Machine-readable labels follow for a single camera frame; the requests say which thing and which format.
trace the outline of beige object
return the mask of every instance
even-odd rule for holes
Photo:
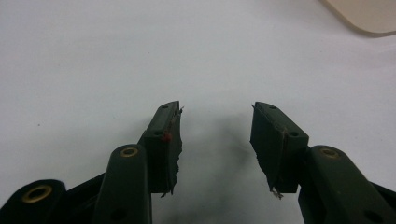
[[[344,21],[369,35],[396,35],[396,0],[324,0]]]

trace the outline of white surface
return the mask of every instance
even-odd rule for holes
[[[37,179],[68,189],[179,100],[175,195],[154,223],[303,223],[248,142],[262,101],[310,146],[338,147],[396,190],[396,36],[355,34],[319,1],[1,1],[0,202]]]

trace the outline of screw hole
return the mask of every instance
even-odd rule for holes
[[[126,218],[126,211],[122,208],[114,210],[111,215],[111,220],[120,221]]]
[[[373,211],[364,211],[364,215],[369,219],[370,221],[374,223],[383,223],[384,219],[378,214]]]
[[[49,185],[40,185],[27,191],[22,201],[24,203],[36,203],[47,198],[52,193],[52,187]]]
[[[135,147],[127,147],[120,152],[122,157],[132,157],[137,154],[139,150]]]
[[[297,137],[298,133],[297,132],[291,132],[290,135],[293,136],[293,137]]]
[[[340,157],[338,152],[329,149],[329,148],[321,148],[320,151],[327,157],[332,158],[332,159],[337,159]]]

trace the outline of white table surface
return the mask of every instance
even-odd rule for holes
[[[0,2],[0,204],[37,179],[68,189],[179,100],[183,152],[153,223],[304,223],[249,143],[278,106],[396,190],[396,36],[349,30],[319,1]]]

